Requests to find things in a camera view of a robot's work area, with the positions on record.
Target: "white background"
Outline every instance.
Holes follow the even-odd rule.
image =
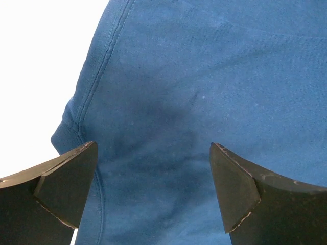
[[[0,178],[58,156],[50,137],[107,3],[0,0]]]

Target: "blue cloth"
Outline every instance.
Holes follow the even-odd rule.
[[[327,186],[327,2],[111,0],[52,143],[95,140],[77,245],[229,245],[218,142]]]

